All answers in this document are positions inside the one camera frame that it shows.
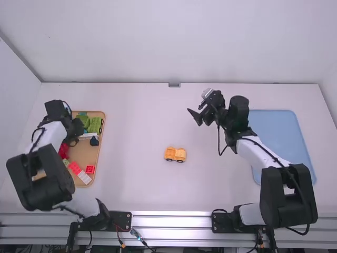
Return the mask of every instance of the red toy block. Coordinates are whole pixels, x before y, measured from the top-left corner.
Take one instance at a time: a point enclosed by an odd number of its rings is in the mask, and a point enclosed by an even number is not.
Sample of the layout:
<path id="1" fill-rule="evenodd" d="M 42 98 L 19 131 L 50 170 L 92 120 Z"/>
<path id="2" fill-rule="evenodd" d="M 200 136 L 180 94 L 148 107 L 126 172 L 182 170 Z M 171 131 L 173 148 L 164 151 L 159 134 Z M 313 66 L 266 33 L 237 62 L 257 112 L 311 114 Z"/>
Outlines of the red toy block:
<path id="1" fill-rule="evenodd" d="M 87 165 L 85 172 L 88 173 L 88 174 L 95 173 L 95 166 L 93 166 L 93 165 Z"/>
<path id="2" fill-rule="evenodd" d="M 69 164 L 68 168 L 71 169 L 75 175 L 78 175 L 82 171 L 76 162 Z"/>
<path id="3" fill-rule="evenodd" d="M 68 150 L 69 150 L 69 146 L 65 143 L 62 143 L 58 151 L 58 154 L 60 155 L 62 159 L 69 159 Z"/>

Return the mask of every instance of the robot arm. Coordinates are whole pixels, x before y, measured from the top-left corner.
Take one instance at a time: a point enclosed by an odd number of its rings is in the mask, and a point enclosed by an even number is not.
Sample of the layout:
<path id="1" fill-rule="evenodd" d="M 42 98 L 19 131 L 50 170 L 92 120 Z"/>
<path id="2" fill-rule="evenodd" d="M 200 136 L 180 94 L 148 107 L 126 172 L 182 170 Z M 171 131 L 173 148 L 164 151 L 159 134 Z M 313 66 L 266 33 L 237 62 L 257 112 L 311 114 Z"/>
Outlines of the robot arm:
<path id="1" fill-rule="evenodd" d="M 62 143 L 70 144 L 84 133 L 80 119 L 72 119 L 66 102 L 45 103 L 47 116 L 32 134 L 32 143 L 23 154 L 10 158 L 7 169 L 23 207 L 29 211 L 68 210 L 84 218 L 95 229 L 104 229 L 109 214 L 96 198 L 75 192 L 75 185 L 58 150 Z M 45 176 L 35 179 L 38 172 Z"/>
<path id="2" fill-rule="evenodd" d="M 200 126 L 213 121 L 225 132 L 226 144 L 234 153 L 261 170 L 260 202 L 234 207 L 232 215 L 236 227 L 267 225 L 281 228 L 315 223 L 318 219 L 316 202 L 308 168 L 303 164 L 291 164 L 266 147 L 248 126 L 249 101 L 234 96 L 226 109 L 221 91 L 207 89 L 199 105 L 201 113 L 188 111 Z M 294 189 L 284 193 L 284 185 Z"/>

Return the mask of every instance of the blue mat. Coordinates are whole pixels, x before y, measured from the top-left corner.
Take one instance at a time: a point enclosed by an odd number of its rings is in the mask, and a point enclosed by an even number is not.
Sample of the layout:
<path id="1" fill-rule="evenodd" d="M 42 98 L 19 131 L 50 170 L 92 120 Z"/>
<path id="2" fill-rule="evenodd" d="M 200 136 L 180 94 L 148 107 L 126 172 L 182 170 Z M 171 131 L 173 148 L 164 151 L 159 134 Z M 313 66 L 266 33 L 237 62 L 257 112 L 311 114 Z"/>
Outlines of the blue mat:
<path id="1" fill-rule="evenodd" d="M 268 148 L 292 164 L 305 164 L 310 170 L 312 183 L 316 183 L 315 171 L 294 112 L 250 110 L 248 119 L 249 126 Z M 252 168 L 254 181 L 261 185 L 261 173 L 257 171 Z"/>

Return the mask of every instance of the aluminum rail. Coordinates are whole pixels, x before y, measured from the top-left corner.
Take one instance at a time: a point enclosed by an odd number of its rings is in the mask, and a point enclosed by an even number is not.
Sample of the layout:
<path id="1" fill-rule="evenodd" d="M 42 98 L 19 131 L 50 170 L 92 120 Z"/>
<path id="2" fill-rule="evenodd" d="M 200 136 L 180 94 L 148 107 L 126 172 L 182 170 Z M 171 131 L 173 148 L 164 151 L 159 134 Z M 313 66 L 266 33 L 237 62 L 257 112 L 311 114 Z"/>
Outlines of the aluminum rail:
<path id="1" fill-rule="evenodd" d="M 132 227 L 141 233 L 149 246 L 177 247 L 253 247 L 252 234 L 214 234 L 210 212 L 133 211 Z M 69 225 L 77 217 L 65 212 L 0 213 L 0 244 L 64 245 Z M 304 231 L 305 226 L 297 226 Z M 115 232 L 93 232 L 93 245 L 119 245 Z M 121 238 L 127 246 L 142 246 L 128 232 Z M 279 248 L 337 248 L 337 216 L 320 215 L 306 236 L 287 229 L 276 229 Z M 75 244 L 87 245 L 90 234 L 76 235 Z"/>

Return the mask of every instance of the cork board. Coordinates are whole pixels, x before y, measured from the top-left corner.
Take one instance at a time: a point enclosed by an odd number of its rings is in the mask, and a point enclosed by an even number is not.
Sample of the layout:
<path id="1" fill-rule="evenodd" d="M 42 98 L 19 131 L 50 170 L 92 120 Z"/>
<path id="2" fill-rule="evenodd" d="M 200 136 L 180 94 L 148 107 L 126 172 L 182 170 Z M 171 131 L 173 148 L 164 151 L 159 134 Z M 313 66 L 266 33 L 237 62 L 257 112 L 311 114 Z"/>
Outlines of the cork board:
<path id="1" fill-rule="evenodd" d="M 78 115 L 80 111 L 73 111 L 72 117 L 75 118 L 76 115 Z M 100 148 L 102 145 L 102 139 L 103 139 L 103 133 L 104 133 L 104 125 L 105 125 L 105 114 L 101 111 L 86 111 L 86 115 L 89 116 L 89 118 L 92 117 L 101 117 L 104 120 L 103 126 L 102 126 L 102 133 L 99 135 L 98 141 L 100 144 L 98 146 L 91 146 L 90 145 L 90 139 L 88 140 L 80 140 L 78 144 L 74 147 L 69 148 L 69 162 L 76 162 L 78 166 L 85 171 L 87 165 L 93 165 L 95 166 L 95 172 L 93 174 L 88 174 L 88 176 L 92 179 L 89 184 L 85 185 L 81 179 L 77 175 L 75 175 L 70 169 L 68 171 L 73 177 L 74 183 L 76 187 L 88 187 L 90 186 L 94 180 L 95 175 L 97 173 L 97 170 L 99 169 L 97 167 L 98 162 L 98 155 L 100 153 Z"/>

